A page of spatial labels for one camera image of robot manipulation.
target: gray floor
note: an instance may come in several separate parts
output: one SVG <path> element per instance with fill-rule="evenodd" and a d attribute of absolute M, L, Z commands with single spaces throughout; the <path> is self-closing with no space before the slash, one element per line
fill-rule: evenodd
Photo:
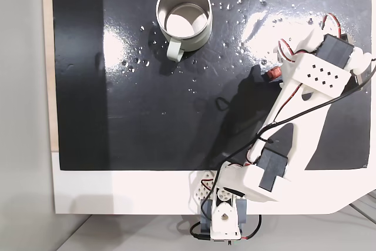
<path fill-rule="evenodd" d="M 222 250 L 189 235 L 193 216 L 91 216 L 59 251 Z M 245 233 L 257 224 L 249 216 Z M 375 250 L 376 225 L 347 206 L 331 215 L 264 216 L 259 233 L 233 250 Z"/>

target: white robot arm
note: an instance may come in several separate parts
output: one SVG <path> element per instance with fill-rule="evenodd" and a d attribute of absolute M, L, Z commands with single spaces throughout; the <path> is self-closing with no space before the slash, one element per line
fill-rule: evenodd
<path fill-rule="evenodd" d="M 338 29 L 324 29 L 328 18 L 338 24 Z M 223 162 L 218 172 L 212 189 L 212 204 L 207 209 L 211 211 L 211 239 L 243 238 L 239 228 L 238 198 L 256 202 L 282 201 L 292 193 L 298 193 L 294 183 L 299 181 L 316 151 L 333 99 L 341 96 L 351 73 L 362 74 L 372 61 L 370 53 L 363 54 L 360 48 L 340 37 L 337 18 L 327 14 L 322 29 L 312 30 L 300 41 L 295 52 L 283 39 L 278 42 L 277 56 L 283 63 L 282 90 L 260 132 L 249 144 L 251 148 L 245 165 L 230 166 Z M 311 94 L 309 99 L 303 100 L 304 93 Z M 288 155 L 283 156 L 267 148 L 267 139 L 287 122 L 294 126 L 293 143 Z M 231 192 L 231 198 L 220 199 L 219 190 Z"/>

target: cable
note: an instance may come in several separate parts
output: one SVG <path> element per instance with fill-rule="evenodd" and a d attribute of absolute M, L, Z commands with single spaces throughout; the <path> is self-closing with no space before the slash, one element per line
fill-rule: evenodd
<path fill-rule="evenodd" d="M 294 60 L 291 60 L 291 59 L 289 59 L 288 57 L 286 57 L 286 55 L 284 54 L 284 52 L 283 52 L 283 50 L 282 50 L 282 47 L 281 47 L 281 41 L 286 45 L 286 47 L 287 47 L 287 49 L 288 49 L 288 51 L 289 51 L 289 53 L 290 53 L 290 55 L 291 56 L 294 56 L 294 55 L 297 55 L 297 54 L 299 54 L 299 53 L 309 53 L 308 51 L 306 51 L 306 50 L 304 50 L 304 49 L 299 49 L 297 52 L 294 52 L 293 50 L 292 50 L 292 48 L 290 47 L 290 45 L 283 39 L 283 38 L 281 38 L 279 41 L 278 41 L 278 48 L 279 48 L 279 51 L 280 51 L 280 53 L 281 53 L 281 55 L 286 59 L 286 60 L 288 60 L 289 62 L 295 62 Z"/>
<path fill-rule="evenodd" d="M 337 17 L 334 16 L 334 14 L 332 14 L 332 13 L 328 13 L 328 14 L 326 14 L 326 15 L 323 17 L 323 22 L 321 23 L 321 29 L 324 29 L 324 27 L 325 27 L 325 22 L 326 22 L 328 16 L 332 17 L 333 20 L 335 21 L 335 23 L 337 24 L 337 26 L 338 26 L 338 37 L 341 38 L 341 34 L 342 34 L 342 32 L 341 32 L 341 24 L 340 24 L 339 20 L 337 19 Z"/>
<path fill-rule="evenodd" d="M 258 224 L 257 224 L 257 227 L 254 229 L 253 233 L 251 233 L 251 234 L 248 235 L 248 236 L 244 236 L 244 237 L 242 237 L 241 239 L 249 240 L 249 239 L 251 239 L 253 236 L 255 236 L 256 233 L 260 230 L 260 227 L 261 227 L 261 220 L 262 220 L 262 216 L 259 215 L 259 216 L 258 216 Z"/>
<path fill-rule="evenodd" d="M 354 204 L 350 203 L 350 207 L 352 207 L 355 211 L 357 211 L 359 214 L 362 214 L 364 217 L 366 217 L 368 220 L 370 220 L 372 223 L 376 225 L 376 220 L 374 220 L 371 216 L 368 216 L 366 213 L 364 213 L 361 209 L 354 206 Z"/>
<path fill-rule="evenodd" d="M 204 184 L 204 182 L 211 182 L 213 179 L 202 179 L 201 180 L 201 184 L 204 186 L 204 188 L 206 188 L 207 190 L 211 190 L 210 187 L 208 187 L 207 185 Z"/>
<path fill-rule="evenodd" d="M 198 226 L 200 224 L 200 221 L 198 221 L 197 223 L 195 223 L 193 226 L 191 226 L 190 227 L 190 229 L 189 229 L 189 233 L 193 236 L 193 237 L 195 237 L 195 238 L 197 238 L 198 237 L 198 234 L 197 233 L 194 233 L 193 232 L 193 229 L 196 227 L 196 226 Z"/>
<path fill-rule="evenodd" d="M 294 90 L 294 92 L 290 95 L 290 97 L 289 97 L 289 98 L 288 98 L 288 99 L 282 104 L 282 106 L 281 106 L 281 108 L 278 110 L 278 112 L 277 112 L 277 114 L 276 114 L 276 117 L 274 118 L 273 122 L 276 121 L 276 119 L 277 119 L 279 113 L 282 111 L 283 107 L 285 107 L 285 105 L 291 100 L 291 98 L 294 97 L 294 95 L 298 92 L 298 90 L 300 89 L 301 86 L 302 86 L 302 83 L 300 83 L 300 84 L 298 85 L 298 87 Z"/>

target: metal mug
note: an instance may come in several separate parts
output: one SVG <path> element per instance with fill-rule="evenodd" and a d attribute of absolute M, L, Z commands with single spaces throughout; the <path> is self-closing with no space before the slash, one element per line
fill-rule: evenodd
<path fill-rule="evenodd" d="M 158 0 L 157 20 L 170 42 L 167 57 L 179 62 L 184 51 L 201 48 L 212 33 L 210 0 Z"/>

